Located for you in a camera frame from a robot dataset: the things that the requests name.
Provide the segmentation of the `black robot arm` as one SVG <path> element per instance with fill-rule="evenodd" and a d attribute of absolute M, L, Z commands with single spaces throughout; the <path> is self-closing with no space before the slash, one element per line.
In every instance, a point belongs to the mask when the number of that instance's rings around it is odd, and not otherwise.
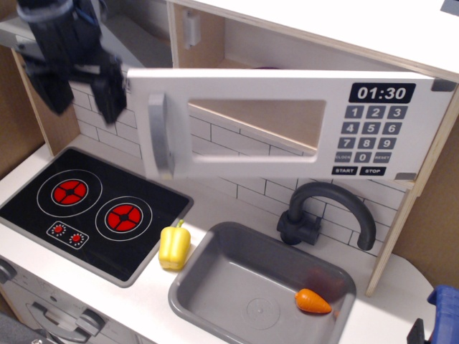
<path fill-rule="evenodd" d="M 90 1 L 18 1 L 17 14 L 35 41 L 19 43 L 25 72 L 47 107 L 61 115 L 72 103 L 71 82 L 88 84 L 99 112 L 113 124 L 127 106 L 121 59 L 105 50 Z"/>

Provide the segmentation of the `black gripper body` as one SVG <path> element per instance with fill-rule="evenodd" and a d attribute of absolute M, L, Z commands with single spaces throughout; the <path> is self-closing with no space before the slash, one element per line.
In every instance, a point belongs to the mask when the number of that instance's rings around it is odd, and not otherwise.
<path fill-rule="evenodd" d="M 35 43 L 21 48 L 26 70 L 69 70 L 70 79 L 90 86 L 101 68 L 120 65 L 118 56 L 105 50 L 94 14 L 20 14 Z"/>

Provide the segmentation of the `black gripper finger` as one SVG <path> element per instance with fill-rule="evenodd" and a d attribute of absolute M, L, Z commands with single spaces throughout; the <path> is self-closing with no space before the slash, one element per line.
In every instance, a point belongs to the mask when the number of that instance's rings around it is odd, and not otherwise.
<path fill-rule="evenodd" d="M 99 112 L 107 124 L 116 122 L 127 106 L 126 88 L 119 64 L 101 68 L 90 82 Z"/>
<path fill-rule="evenodd" d="M 37 94 L 55 114 L 62 115 L 74 99 L 69 70 L 26 70 Z"/>

